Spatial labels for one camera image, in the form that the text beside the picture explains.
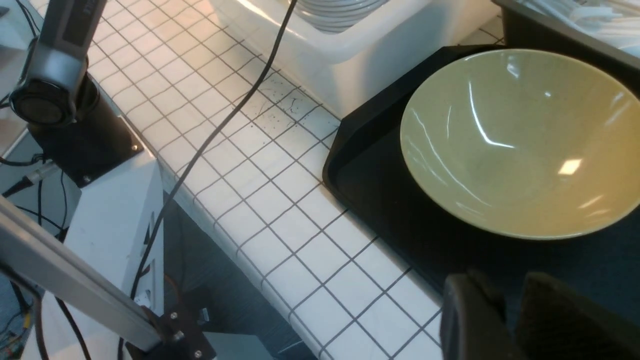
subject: white plastic bin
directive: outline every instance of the white plastic bin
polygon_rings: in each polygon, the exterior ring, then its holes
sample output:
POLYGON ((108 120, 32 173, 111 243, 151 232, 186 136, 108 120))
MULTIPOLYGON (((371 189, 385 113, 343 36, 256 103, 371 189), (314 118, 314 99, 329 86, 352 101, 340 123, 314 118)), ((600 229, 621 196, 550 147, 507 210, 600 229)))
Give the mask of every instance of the white plastic bin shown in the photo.
MULTIPOLYGON (((210 0, 219 20, 265 57, 286 0, 210 0)), ((440 47, 498 14, 490 0, 390 0, 339 34, 292 15, 275 65, 342 118, 440 47)))

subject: dark floor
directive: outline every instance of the dark floor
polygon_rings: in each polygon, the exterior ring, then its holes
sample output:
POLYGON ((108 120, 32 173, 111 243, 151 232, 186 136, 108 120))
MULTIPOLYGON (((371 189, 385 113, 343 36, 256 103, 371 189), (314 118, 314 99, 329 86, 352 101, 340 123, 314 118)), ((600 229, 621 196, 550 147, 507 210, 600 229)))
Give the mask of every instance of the dark floor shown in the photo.
MULTIPOLYGON (((278 360, 315 359, 289 323, 175 202, 164 220, 164 270, 182 288, 187 306, 204 305, 210 311, 203 330, 256 335, 278 360)), ((176 298, 171 286, 164 288, 167 308, 176 298)))

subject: black tray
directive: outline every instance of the black tray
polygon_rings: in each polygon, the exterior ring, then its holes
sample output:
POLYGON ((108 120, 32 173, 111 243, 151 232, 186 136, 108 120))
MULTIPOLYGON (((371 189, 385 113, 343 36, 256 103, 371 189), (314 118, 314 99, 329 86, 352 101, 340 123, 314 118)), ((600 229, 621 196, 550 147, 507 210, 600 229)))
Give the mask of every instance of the black tray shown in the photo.
POLYGON ((448 274, 469 268, 486 272, 507 297, 510 326, 520 307, 524 275, 532 270, 566 281, 640 325, 640 211, 580 238, 517 240, 448 214, 409 174, 400 150, 399 125, 411 94, 444 65, 496 48, 444 47, 349 114, 324 166, 328 189, 436 291, 442 293, 448 274))

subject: wire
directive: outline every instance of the wire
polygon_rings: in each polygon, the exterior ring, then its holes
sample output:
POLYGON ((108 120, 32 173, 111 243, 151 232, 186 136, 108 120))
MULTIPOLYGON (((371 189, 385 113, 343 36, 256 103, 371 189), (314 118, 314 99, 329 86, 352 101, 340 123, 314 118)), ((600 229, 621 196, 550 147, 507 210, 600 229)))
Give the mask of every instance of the wire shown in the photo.
POLYGON ((65 216, 62 217, 62 228, 64 228, 65 225, 67 224, 68 204, 67 204, 67 189, 65 188, 65 172, 62 170, 60 170, 60 186, 62 186, 62 195, 65 198, 65 216))
MULTIPOLYGON (((32 214, 32 215, 38 216, 38 213, 37 213, 37 212, 35 212, 35 211, 33 211, 33 210, 29 210, 29 209, 27 209, 27 208, 23 208, 22 206, 18 206, 18 205, 15 205, 15 207, 16 207, 16 208, 19 208, 20 210, 25 211, 25 212, 27 212, 27 213, 29 213, 29 214, 32 214)), ((42 220, 45 220, 46 222, 48 222, 48 223, 50 223, 51 225, 55 226, 55 227, 56 227, 56 229, 58 229, 58 230, 60 230, 60 231, 64 231, 64 229, 62 228, 62 226, 60 226, 60 225, 56 224, 55 222, 53 222, 53 220, 51 220, 50 218, 47 218, 47 217, 46 217, 46 216, 44 216, 44 215, 42 215, 42 220)))
MULTIPOLYGON (((151 253, 151 248, 152 248, 152 246, 154 244, 154 241, 156 240, 156 236, 158 234, 158 230, 160 230, 160 225, 162 224, 164 216, 165 216, 166 212, 168 211, 169 207, 167 205, 169 204, 169 202, 171 200, 173 200, 173 198, 175 197, 175 194, 178 192, 178 190, 180 190, 180 187, 184 183, 184 180, 187 178, 187 176, 191 172, 191 169, 195 166, 196 162, 198 161, 198 159, 200 159, 200 157, 202 156, 202 154, 204 153, 206 148, 213 141, 213 138, 216 137, 216 135, 231 121, 232 118, 235 117, 235 115, 240 111, 240 109, 242 109, 242 107, 249 101, 249 99, 251 99, 251 96, 254 95, 254 93, 258 90, 258 87, 264 81, 264 78, 266 78, 267 73, 269 72, 269 69, 271 68, 271 65, 273 64, 273 60, 276 57, 276 53, 278 52, 278 48, 280 47, 280 42, 282 41, 282 37, 284 36, 284 32, 285 32, 285 30, 287 28, 287 23, 289 22, 289 19, 291 18, 291 14, 293 13, 293 8, 296 6, 297 2, 298 2, 298 0, 291 0, 291 2, 289 3, 289 7, 287 9, 287 13, 284 15, 284 19, 282 19, 282 25, 280 25, 280 30, 278 30, 278 34, 276 35, 276 39, 275 39, 275 41, 273 43, 273 48, 271 50, 271 54, 269 55, 269 59, 267 60, 267 63, 265 64, 264 69, 262 70, 262 73, 260 74, 258 79, 255 81, 253 86, 249 89, 249 92, 243 97, 242 101, 240 101, 240 103, 231 111, 231 113, 229 113, 229 115, 227 115, 225 120, 222 120, 222 123, 220 123, 220 126, 218 126, 209 135, 209 137, 207 137, 206 140, 204 140, 204 143, 202 143, 202 145, 196 151, 196 153, 193 156, 193 158, 191 159, 191 161, 189 161, 189 164, 187 164, 187 167, 184 169, 184 172, 182 173, 182 175, 180 176, 178 181, 175 183, 175 186, 173 187, 173 189, 169 193, 169 196, 167 196, 166 200, 164 201, 164 205, 160 209, 160 212, 158 213, 158 218, 156 219, 156 224, 154 225, 154 229, 151 232, 151 236, 149 237, 149 241, 147 243, 147 248, 145 249, 145 253, 142 255, 142 259, 140 260, 140 265, 138 265, 138 270, 136 271, 136 277, 133 280, 133 286, 131 287, 131 292, 129 293, 129 297, 130 298, 133 299, 136 296, 136 291, 138 290, 138 283, 140 282, 140 275, 139 274, 144 269, 145 263, 147 262, 147 258, 149 257, 149 254, 151 253)), ((122 360, 124 358, 124 353, 122 351, 122 345, 123 344, 124 344, 124 339, 120 338, 120 341, 118 342, 118 360, 122 360)))
POLYGON ((8 268, 6 265, 0 265, 0 272, 5 274, 9 278, 9 280, 18 284, 22 289, 26 290, 33 297, 33 306, 35 307, 35 332, 36 332, 36 343, 38 344, 38 351, 40 352, 40 358, 42 360, 49 360, 49 355, 47 355, 47 347, 44 343, 44 332, 42 330, 42 297, 40 294, 34 289, 33 286, 29 285, 20 275, 16 274, 11 268, 8 268))
POLYGON ((82 348, 82 352, 84 354, 84 358, 86 360, 91 360, 91 355, 89 354, 89 349, 86 347, 86 343, 84 342, 84 338, 82 337, 82 333, 80 333, 80 329, 78 328, 78 325, 76 324, 76 321, 74 320, 74 317, 71 316, 71 313, 69 312, 69 308, 67 308, 67 305, 65 304, 65 302, 60 300, 58 297, 56 297, 56 302, 58 303, 58 306, 60 306, 60 310, 62 310, 62 312, 65 314, 65 318, 67 318, 67 321, 69 322, 69 325, 71 325, 71 329, 73 329, 74 334, 76 334, 78 342, 80 343, 80 347, 82 348))
POLYGON ((33 28, 35 24, 33 24, 31 22, 31 19, 29 18, 31 13, 29 13, 29 10, 27 10, 27 8, 24 7, 24 5, 20 2, 20 0, 15 0, 15 2, 18 3, 20 10, 22 10, 22 13, 24 14, 24 18, 27 19, 27 23, 29 24, 29 29, 31 29, 31 33, 33 34, 33 37, 37 37, 38 33, 36 33, 36 30, 33 28))
POLYGON ((43 154, 35 154, 31 161, 11 161, 5 158, 0 157, 0 164, 7 165, 10 167, 30 167, 31 165, 35 165, 44 159, 43 154))

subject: yellow bowl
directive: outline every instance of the yellow bowl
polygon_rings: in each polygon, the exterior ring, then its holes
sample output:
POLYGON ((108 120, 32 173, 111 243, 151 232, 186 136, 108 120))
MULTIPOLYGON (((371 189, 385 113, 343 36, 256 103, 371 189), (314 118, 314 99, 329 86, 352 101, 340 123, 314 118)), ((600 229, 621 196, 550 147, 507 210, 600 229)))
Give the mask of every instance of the yellow bowl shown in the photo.
POLYGON ((640 202, 640 102, 554 53, 489 51, 440 69, 407 104, 400 143, 427 195, 494 233, 570 238, 640 202))

